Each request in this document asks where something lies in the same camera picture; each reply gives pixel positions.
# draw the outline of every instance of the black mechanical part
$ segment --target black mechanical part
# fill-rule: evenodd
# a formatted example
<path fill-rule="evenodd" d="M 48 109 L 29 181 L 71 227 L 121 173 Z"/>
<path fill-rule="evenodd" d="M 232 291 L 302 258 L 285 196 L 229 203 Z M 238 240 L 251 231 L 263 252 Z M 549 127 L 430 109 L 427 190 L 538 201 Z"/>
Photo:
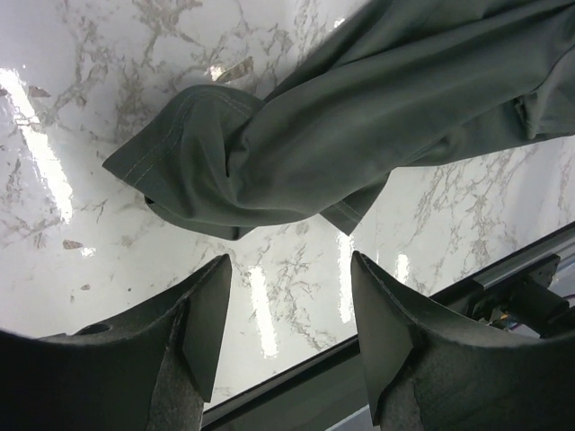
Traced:
<path fill-rule="evenodd" d="M 511 296 L 526 285 L 537 284 L 547 289 L 553 281 L 553 275 L 561 258 L 556 255 L 547 256 L 528 267 L 502 279 L 481 294 L 471 298 L 466 315 L 476 321 L 491 321 L 493 312 L 505 312 Z"/>
<path fill-rule="evenodd" d="M 526 277 L 511 293 L 505 308 L 515 320 L 547 338 L 554 334 L 553 322 L 565 314 L 570 305 L 569 301 Z"/>
<path fill-rule="evenodd" d="M 374 425 L 573 429 L 575 333 L 536 339 L 497 330 L 404 286 L 358 253 L 352 290 Z M 403 330 L 390 334 L 381 315 Z M 395 348 L 398 334 L 411 351 Z"/>
<path fill-rule="evenodd" d="M 0 429 L 199 429 L 216 376 L 231 275 L 227 256 L 214 259 L 158 296 L 72 336 L 28 339 L 0 331 Z"/>

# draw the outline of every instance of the stitched seam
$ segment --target stitched seam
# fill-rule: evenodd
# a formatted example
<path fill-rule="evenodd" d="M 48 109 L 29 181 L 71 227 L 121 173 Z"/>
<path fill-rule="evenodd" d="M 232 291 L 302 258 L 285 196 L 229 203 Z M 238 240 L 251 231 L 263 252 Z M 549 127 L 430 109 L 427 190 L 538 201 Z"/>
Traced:
<path fill-rule="evenodd" d="M 236 105 L 235 101 L 225 97 L 223 94 L 217 93 L 217 92 L 209 92 L 209 93 L 205 93 L 202 95 L 202 97 L 198 97 L 197 100 L 195 101 L 199 101 L 201 99 L 204 99 L 206 97 L 208 97 L 209 95 L 214 96 L 216 99 L 219 99 L 220 101 L 222 101 L 223 103 L 225 103 L 227 106 L 229 106 L 230 108 L 232 108 L 233 110 L 235 110 L 237 113 L 239 113 L 240 115 L 242 115 L 243 117 L 245 117 L 246 119 L 248 119 L 250 117 L 250 114 L 248 112 L 242 111 L 240 109 L 240 107 L 245 108 L 246 110 L 249 109 L 249 107 L 247 107 L 246 105 L 238 102 L 238 104 Z M 186 112 L 183 114 L 183 117 L 186 117 L 186 115 L 188 115 L 188 112 L 190 112 L 191 108 L 193 108 L 194 103 L 192 103 L 190 105 L 190 107 L 186 110 Z M 182 118 L 182 122 L 181 122 L 181 126 L 180 126 L 180 133 L 183 131 L 183 127 L 184 127 L 184 121 Z M 172 146 L 170 148 L 168 148 L 168 150 L 161 156 L 159 157 L 157 160 L 153 161 L 150 166 L 144 171 L 144 173 L 142 173 L 142 175 L 139 176 L 139 178 L 134 182 L 134 186 L 136 187 L 136 185 L 146 176 L 146 174 L 148 172 L 150 172 L 150 170 L 152 170 L 152 168 L 159 162 L 161 162 L 165 157 L 168 156 L 168 154 L 170 154 L 173 150 L 173 148 L 175 148 L 175 146 L 178 145 L 178 140 L 176 139 L 176 141 L 172 144 Z"/>
<path fill-rule="evenodd" d="M 180 110 L 181 110 L 181 108 L 183 107 L 183 105 L 184 105 L 187 101 L 189 101 L 191 98 L 193 98 L 194 96 L 198 96 L 198 100 L 200 100 L 200 99 L 203 99 L 204 97 L 207 97 L 207 96 L 209 96 L 209 95 L 216 95 L 216 96 L 223 97 L 222 94 L 219 94 L 219 93 L 217 93 L 217 92 L 214 92 L 212 89 L 202 89 L 202 90 L 199 90 L 199 91 L 197 91 L 197 92 L 193 92 L 193 93 L 190 94 L 188 97 L 186 97 L 183 101 L 181 101 L 180 106 L 179 106 L 178 109 L 176 110 L 176 115 L 175 115 L 176 118 L 179 117 L 179 115 L 180 115 Z M 249 109 L 250 109 L 247 105 L 244 105 L 243 103 L 241 103 L 241 102 L 239 102 L 239 101 L 237 101 L 236 103 L 237 103 L 238 105 L 242 106 L 243 108 L 245 108 L 246 110 L 249 110 Z M 174 122 L 173 122 L 172 126 L 170 127 L 170 130 L 168 131 L 168 134 L 164 137 L 164 139 L 162 139 L 162 141 L 160 141 L 158 144 L 156 144 L 156 145 L 154 145 L 152 148 L 150 148 L 150 150 L 149 150 L 146 154 L 144 154 L 137 162 L 135 162 L 135 163 L 132 165 L 132 167 L 130 168 L 130 170 L 129 170 L 129 171 L 126 173 L 126 175 L 124 175 L 124 177 L 122 178 L 123 180 L 125 180 L 125 179 L 129 176 L 129 174 L 132 173 L 132 172 L 138 167 L 138 165 L 141 164 L 141 163 L 144 161 L 144 159 L 146 159 L 146 158 L 147 158 L 150 154 L 152 154 L 157 148 L 159 148 L 159 147 L 166 141 L 166 139 L 168 139 L 168 137 L 170 137 L 170 135 L 172 134 L 173 128 L 174 128 L 174 126 L 176 125 L 176 123 L 177 123 L 177 121 L 174 121 Z"/>
<path fill-rule="evenodd" d="M 191 99 L 193 96 L 194 96 L 194 94 L 190 94 L 190 95 L 189 95 L 188 97 L 186 97 L 183 101 L 181 101 L 181 104 L 180 104 L 180 106 L 178 107 L 177 112 L 176 112 L 176 117 L 180 114 L 180 109 L 183 107 L 184 103 L 185 103 L 186 101 L 188 101 L 189 99 Z M 174 125 L 175 125 L 175 121 L 173 122 L 172 126 L 170 127 L 170 130 L 168 131 L 168 134 L 167 134 L 166 136 L 164 136 L 164 139 L 162 139 L 162 141 L 160 141 L 158 144 L 156 144 L 156 145 L 154 145 L 152 148 L 150 148 L 150 150 L 149 150 L 146 154 L 144 154 L 140 160 L 138 160 L 137 162 L 135 162 L 135 163 L 132 165 L 132 167 L 130 168 L 130 170 L 128 171 L 128 173 L 127 173 L 126 175 L 124 175 L 124 178 L 122 178 L 123 180 L 125 180 L 125 179 L 129 176 L 129 174 L 132 173 L 132 171 L 134 171 L 134 170 L 136 169 L 136 167 L 137 167 L 139 164 L 141 164 L 144 159 L 147 158 L 148 155 L 150 155 L 153 151 L 155 151 L 160 145 L 162 145 L 162 144 L 165 142 L 165 140 L 166 140 L 168 137 L 170 137 L 170 135 L 172 134 Z"/>
<path fill-rule="evenodd" d="M 345 210 L 345 208 L 340 207 L 340 203 L 338 202 L 337 204 L 333 204 L 333 207 L 335 209 L 337 209 L 338 211 L 340 211 L 340 213 L 342 213 L 347 219 L 351 220 L 354 223 L 359 223 L 359 220 L 356 220 L 355 217 L 349 215 L 347 213 L 347 211 Z"/>
<path fill-rule="evenodd" d="M 353 214 L 355 214 L 356 216 L 358 216 L 359 218 L 361 218 L 361 215 L 360 215 L 355 209 L 353 209 L 353 207 L 351 207 L 350 205 L 346 204 L 344 200 L 342 200 L 340 203 L 343 204 L 343 205 L 345 205 Z"/>

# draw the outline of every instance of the marble surface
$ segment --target marble surface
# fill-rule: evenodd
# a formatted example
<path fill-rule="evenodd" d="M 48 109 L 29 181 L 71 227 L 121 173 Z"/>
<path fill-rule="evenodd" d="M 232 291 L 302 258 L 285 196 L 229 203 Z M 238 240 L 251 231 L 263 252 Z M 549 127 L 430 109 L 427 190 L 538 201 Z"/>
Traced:
<path fill-rule="evenodd" d="M 191 84 L 265 95 L 360 4 L 0 0 L 0 327 L 74 332 L 229 253 L 220 402 L 354 334 L 353 249 L 429 295 L 574 221 L 571 138 L 397 170 L 351 237 L 186 232 L 102 169 Z"/>

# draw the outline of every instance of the gray fabric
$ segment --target gray fabric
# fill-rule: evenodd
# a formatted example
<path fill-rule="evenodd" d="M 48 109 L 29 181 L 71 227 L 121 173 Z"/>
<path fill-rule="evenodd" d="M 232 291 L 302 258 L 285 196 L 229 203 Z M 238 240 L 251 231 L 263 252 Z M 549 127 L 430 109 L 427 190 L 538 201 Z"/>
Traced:
<path fill-rule="evenodd" d="M 181 227 L 351 233 L 399 166 L 575 134 L 574 0 L 376 0 L 266 98 L 178 94 L 104 167 Z"/>

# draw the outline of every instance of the green-gray garment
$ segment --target green-gray garment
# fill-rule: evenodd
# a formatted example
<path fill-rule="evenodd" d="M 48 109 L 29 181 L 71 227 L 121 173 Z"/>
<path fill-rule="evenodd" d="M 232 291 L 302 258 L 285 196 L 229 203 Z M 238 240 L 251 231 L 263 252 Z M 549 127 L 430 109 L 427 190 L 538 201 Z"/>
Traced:
<path fill-rule="evenodd" d="M 265 101 L 188 88 L 104 167 L 178 226 L 351 233 L 398 166 L 575 134 L 575 0 L 377 0 Z"/>

